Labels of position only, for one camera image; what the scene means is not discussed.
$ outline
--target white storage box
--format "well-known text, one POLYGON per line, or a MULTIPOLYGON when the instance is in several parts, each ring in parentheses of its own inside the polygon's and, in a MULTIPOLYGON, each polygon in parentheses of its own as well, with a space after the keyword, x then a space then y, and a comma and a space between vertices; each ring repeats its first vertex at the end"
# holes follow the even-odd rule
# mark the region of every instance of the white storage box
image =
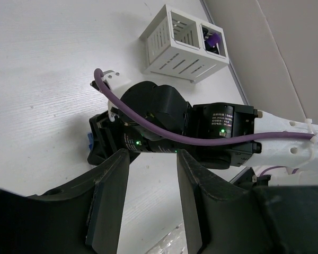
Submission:
POLYGON ((144 73, 156 72, 197 83, 228 65, 223 29, 165 5, 141 35, 146 44, 144 73), (219 54, 205 49, 202 28, 217 33, 219 54))

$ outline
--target white cable tie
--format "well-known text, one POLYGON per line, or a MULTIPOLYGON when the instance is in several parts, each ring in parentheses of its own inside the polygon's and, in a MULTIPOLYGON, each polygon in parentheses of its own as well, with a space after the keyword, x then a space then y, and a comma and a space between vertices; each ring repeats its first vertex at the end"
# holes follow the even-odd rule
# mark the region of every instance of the white cable tie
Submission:
POLYGON ((318 144, 318 132, 316 131, 316 129, 314 128, 314 126, 312 124, 312 119, 305 119, 305 123, 308 125, 310 133, 314 134, 314 136, 312 138, 310 138, 310 142, 312 143, 311 147, 310 147, 311 156, 309 157, 308 160, 301 163, 296 168, 301 168, 304 165, 308 164, 310 161, 312 161, 315 158, 315 154, 316 154, 316 148, 317 148, 317 144, 318 144))

